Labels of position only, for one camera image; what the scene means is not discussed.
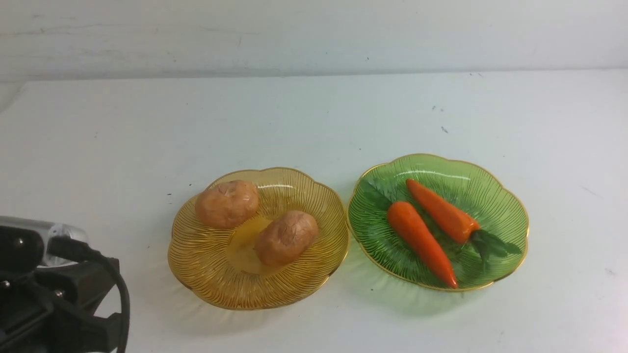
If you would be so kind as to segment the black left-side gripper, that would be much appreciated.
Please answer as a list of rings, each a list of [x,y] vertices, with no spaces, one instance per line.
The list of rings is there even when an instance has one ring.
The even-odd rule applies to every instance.
[[[51,239],[49,254],[71,263],[40,267],[40,234],[1,228],[1,351],[121,353],[123,313],[96,316],[112,288],[123,294],[120,261],[70,238]]]

